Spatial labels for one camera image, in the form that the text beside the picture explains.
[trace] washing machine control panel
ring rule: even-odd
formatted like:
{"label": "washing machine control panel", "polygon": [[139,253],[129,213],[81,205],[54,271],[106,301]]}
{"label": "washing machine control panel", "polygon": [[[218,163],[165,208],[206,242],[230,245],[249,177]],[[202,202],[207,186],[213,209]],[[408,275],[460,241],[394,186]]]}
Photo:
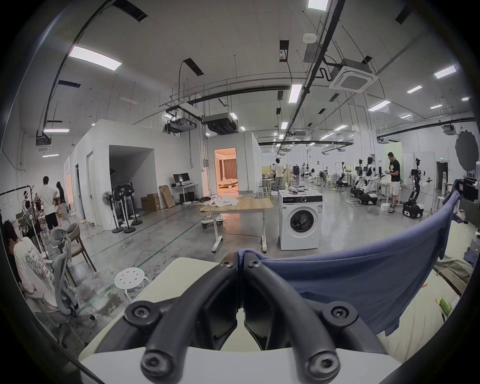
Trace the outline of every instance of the washing machine control panel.
{"label": "washing machine control panel", "polygon": [[297,195],[285,196],[282,198],[283,204],[299,204],[299,203],[321,203],[323,202],[323,195]]}

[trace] man in black t-shirt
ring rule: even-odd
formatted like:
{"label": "man in black t-shirt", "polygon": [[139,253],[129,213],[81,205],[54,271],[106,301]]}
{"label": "man in black t-shirt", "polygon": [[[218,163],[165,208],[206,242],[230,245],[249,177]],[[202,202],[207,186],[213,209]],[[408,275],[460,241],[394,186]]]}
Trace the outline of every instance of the man in black t-shirt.
{"label": "man in black t-shirt", "polygon": [[388,153],[388,159],[390,160],[390,166],[388,167],[388,171],[385,171],[387,175],[392,176],[392,186],[390,187],[390,191],[392,193],[392,205],[388,212],[393,213],[395,211],[395,205],[398,201],[398,196],[400,195],[400,163],[395,156],[393,156],[392,152]]}

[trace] black pants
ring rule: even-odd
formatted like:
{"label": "black pants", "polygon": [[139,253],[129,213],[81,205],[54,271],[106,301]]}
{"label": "black pants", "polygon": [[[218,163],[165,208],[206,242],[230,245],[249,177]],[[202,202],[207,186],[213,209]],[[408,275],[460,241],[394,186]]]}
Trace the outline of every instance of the black pants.
{"label": "black pants", "polygon": [[49,215],[45,215],[45,220],[47,222],[47,226],[48,226],[49,230],[52,230],[53,227],[58,227],[59,226],[59,223],[57,221],[57,215],[55,214],[55,212],[53,212]]}

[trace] washing machine door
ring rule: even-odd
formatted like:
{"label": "washing machine door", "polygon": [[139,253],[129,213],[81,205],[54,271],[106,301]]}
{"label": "washing machine door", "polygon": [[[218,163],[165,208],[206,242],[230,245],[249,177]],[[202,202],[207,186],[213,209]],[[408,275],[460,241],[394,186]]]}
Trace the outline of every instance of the washing machine door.
{"label": "washing machine door", "polygon": [[317,230],[317,223],[317,213],[308,206],[300,206],[288,215],[288,232],[292,236],[306,238]]}

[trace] white shorts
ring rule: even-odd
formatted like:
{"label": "white shorts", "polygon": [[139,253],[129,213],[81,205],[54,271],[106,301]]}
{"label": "white shorts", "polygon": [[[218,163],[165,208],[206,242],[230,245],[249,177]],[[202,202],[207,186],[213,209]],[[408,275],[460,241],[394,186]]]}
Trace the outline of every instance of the white shorts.
{"label": "white shorts", "polygon": [[392,196],[400,195],[400,182],[399,181],[392,181],[392,185],[390,186],[390,193]]}

